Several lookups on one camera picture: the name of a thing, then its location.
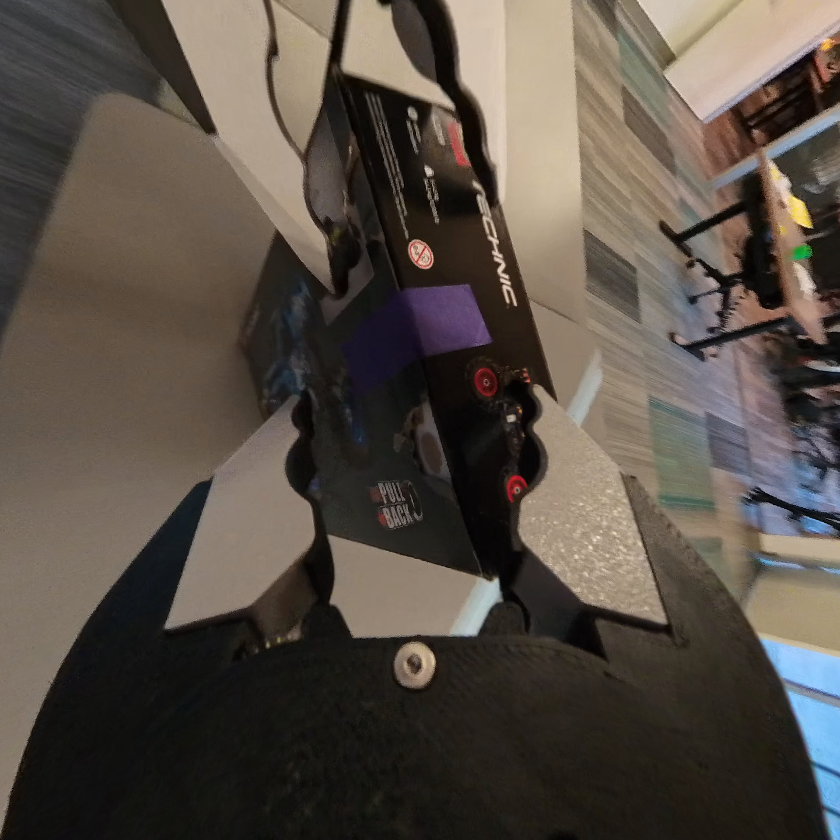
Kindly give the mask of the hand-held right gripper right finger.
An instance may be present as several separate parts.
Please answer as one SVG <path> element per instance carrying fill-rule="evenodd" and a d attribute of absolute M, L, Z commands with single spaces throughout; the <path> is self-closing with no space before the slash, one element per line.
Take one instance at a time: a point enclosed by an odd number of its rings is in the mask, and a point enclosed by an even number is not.
<path fill-rule="evenodd" d="M 538 470 L 513 515 L 520 560 L 507 594 L 531 637 L 599 637 L 600 624 L 672 626 L 617 463 L 541 385 L 526 426 Z"/>

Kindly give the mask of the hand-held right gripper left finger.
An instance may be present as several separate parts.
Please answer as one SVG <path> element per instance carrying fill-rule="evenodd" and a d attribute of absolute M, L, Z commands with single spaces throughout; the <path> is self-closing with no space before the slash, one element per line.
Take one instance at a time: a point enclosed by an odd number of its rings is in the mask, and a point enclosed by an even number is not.
<path fill-rule="evenodd" d="M 167 631 L 246 621 L 291 631 L 333 589 L 333 557 L 314 477 L 306 396 L 277 409 L 212 477 Z"/>

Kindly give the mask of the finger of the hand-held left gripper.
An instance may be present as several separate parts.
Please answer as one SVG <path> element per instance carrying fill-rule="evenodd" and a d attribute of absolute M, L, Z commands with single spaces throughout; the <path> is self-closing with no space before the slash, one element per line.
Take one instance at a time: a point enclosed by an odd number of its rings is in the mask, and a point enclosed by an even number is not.
<path fill-rule="evenodd" d="M 585 321 L 572 2 L 444 2 L 530 298 Z"/>
<path fill-rule="evenodd" d="M 340 3 L 108 4 L 304 266 L 343 297 L 360 248 L 322 113 Z"/>

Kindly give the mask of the black tractor-print toy box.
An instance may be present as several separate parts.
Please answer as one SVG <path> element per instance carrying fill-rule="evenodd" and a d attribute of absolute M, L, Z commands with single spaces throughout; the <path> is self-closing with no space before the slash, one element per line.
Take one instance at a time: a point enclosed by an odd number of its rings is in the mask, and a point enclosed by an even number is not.
<path fill-rule="evenodd" d="M 530 390 L 555 391 L 501 207 L 450 109 L 340 73 L 325 93 L 309 199 L 344 294 L 275 232 L 239 334 L 259 410 L 308 397 L 330 536 L 509 585 Z"/>

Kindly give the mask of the black office chair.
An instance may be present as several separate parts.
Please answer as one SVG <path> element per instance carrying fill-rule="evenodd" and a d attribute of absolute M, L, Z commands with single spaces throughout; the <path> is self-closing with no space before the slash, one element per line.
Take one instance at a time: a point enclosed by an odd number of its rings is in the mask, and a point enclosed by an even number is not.
<path fill-rule="evenodd" d="M 689 304 L 696 305 L 701 298 L 719 295 L 717 321 L 707 329 L 710 336 L 717 336 L 728 331 L 729 322 L 745 292 L 753 294 L 764 310 L 775 310 L 784 305 L 781 269 L 773 252 L 766 205 L 760 176 L 752 173 L 742 181 L 738 202 L 677 234 L 669 234 L 672 242 L 688 257 L 686 267 L 698 266 L 703 275 L 715 283 L 714 288 L 699 292 L 688 299 Z M 738 270 L 729 274 L 722 273 L 701 257 L 696 256 L 687 245 L 691 239 L 740 215 L 744 215 L 748 220 L 748 235 L 737 253 Z"/>

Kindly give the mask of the brown desk black legs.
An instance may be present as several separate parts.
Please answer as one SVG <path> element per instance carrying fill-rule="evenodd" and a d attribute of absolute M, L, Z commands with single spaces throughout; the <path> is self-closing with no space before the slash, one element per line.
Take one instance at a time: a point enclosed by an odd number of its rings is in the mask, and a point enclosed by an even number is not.
<path fill-rule="evenodd" d="M 812 258 L 803 261 L 790 259 L 790 252 L 793 247 L 803 243 L 811 245 L 811 243 L 805 232 L 807 228 L 797 225 L 787 212 L 785 199 L 787 196 L 793 195 L 789 179 L 767 155 L 764 147 L 759 148 L 753 156 L 753 160 L 755 169 L 748 175 L 757 173 L 764 191 L 770 220 L 773 254 L 780 264 L 780 281 L 784 305 L 778 310 L 782 314 L 778 318 L 758 322 L 740 329 L 728 329 L 728 331 L 717 336 L 708 335 L 706 338 L 694 341 L 687 341 L 675 332 L 669 334 L 670 342 L 700 360 L 705 358 L 708 350 L 781 329 L 794 331 L 806 336 L 807 339 L 817 345 L 827 346 L 828 329 L 838 324 L 838 314 L 828 312 L 816 288 L 812 275 Z M 676 247 L 669 234 L 677 234 L 678 231 L 668 226 L 665 221 L 660 221 L 658 226 L 661 233 Z"/>

